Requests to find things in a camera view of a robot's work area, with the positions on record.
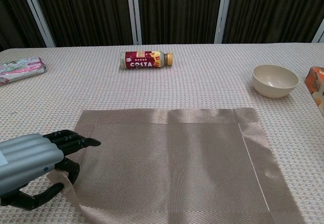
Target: orange box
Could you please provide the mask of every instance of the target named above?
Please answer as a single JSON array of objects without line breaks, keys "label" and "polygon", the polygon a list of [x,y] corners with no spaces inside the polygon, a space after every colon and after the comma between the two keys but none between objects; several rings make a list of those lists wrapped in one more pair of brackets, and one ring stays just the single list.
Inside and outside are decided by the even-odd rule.
[{"label": "orange box", "polygon": [[324,115],[324,67],[311,67],[305,84]]}]

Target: snack package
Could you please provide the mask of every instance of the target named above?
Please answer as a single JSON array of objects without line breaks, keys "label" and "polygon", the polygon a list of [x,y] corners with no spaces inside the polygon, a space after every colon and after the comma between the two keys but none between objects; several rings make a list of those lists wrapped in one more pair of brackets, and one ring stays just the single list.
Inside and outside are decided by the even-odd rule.
[{"label": "snack package", "polygon": [[313,66],[305,80],[319,110],[324,115],[324,67]]},{"label": "snack package", "polygon": [[46,65],[40,57],[0,63],[0,85],[43,74]]}]

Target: bottle label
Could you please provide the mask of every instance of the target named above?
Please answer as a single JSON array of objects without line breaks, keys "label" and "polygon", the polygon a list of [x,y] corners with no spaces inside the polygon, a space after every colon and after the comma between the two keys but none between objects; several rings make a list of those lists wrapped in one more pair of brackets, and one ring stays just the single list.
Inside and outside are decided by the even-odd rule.
[{"label": "bottle label", "polygon": [[162,67],[160,51],[126,52],[125,65],[128,69]]}]

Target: pink package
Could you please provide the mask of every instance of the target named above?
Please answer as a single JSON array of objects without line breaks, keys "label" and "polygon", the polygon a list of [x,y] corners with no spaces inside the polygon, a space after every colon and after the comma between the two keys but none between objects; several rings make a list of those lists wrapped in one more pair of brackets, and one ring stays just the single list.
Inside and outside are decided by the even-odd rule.
[{"label": "pink package", "polygon": [[0,85],[43,74],[46,65],[40,57],[31,57],[0,64]]}]

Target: beige placemat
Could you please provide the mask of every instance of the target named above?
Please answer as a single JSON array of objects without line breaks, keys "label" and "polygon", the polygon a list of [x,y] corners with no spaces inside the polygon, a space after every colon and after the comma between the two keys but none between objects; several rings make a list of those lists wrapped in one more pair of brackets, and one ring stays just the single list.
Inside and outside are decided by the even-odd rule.
[{"label": "beige placemat", "polygon": [[303,223],[253,109],[84,111],[67,199],[92,223]]}]

